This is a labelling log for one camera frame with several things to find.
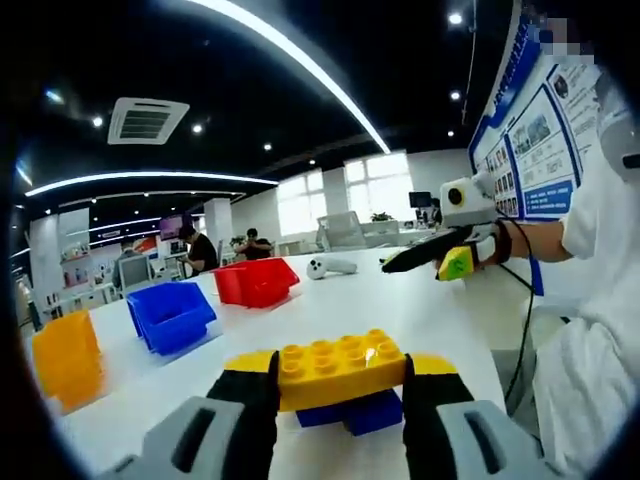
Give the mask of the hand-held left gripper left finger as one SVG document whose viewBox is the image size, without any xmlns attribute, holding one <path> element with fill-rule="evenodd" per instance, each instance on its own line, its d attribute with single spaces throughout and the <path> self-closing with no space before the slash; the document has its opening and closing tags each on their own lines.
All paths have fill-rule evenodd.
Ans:
<svg viewBox="0 0 640 480">
<path fill-rule="evenodd" d="M 226 369 L 144 436 L 114 479 L 266 479 L 277 440 L 279 353 L 257 371 Z"/>
</svg>

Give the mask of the person's right hand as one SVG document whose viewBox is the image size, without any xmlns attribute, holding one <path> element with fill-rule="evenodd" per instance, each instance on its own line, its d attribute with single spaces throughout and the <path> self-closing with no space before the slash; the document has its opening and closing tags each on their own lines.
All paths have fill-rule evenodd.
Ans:
<svg viewBox="0 0 640 480">
<path fill-rule="evenodd" d="M 511 257 L 513 241 L 503 220 L 476 226 L 473 230 L 473 240 L 476 252 L 475 268 L 500 265 Z"/>
</svg>

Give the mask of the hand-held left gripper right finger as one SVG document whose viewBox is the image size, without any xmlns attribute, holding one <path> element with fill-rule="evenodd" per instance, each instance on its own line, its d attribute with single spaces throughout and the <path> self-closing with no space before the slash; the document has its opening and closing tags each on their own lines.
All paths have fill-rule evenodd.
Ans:
<svg viewBox="0 0 640 480">
<path fill-rule="evenodd" d="M 474 400 L 440 356 L 405 356 L 402 405 L 412 479 L 560 477 L 538 441 L 493 402 Z"/>
</svg>

